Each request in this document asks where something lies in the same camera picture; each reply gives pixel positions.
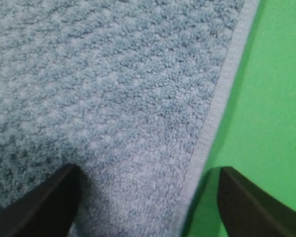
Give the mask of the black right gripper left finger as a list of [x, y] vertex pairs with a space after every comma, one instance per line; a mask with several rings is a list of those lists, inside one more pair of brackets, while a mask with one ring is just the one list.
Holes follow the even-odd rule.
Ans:
[[0, 237], [68, 236], [81, 200], [80, 174], [66, 164], [0, 211]]

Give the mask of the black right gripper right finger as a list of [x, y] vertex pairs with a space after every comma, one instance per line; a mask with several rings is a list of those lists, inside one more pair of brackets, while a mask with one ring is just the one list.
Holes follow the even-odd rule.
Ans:
[[231, 166], [220, 168], [217, 204], [230, 237], [296, 237], [296, 211]]

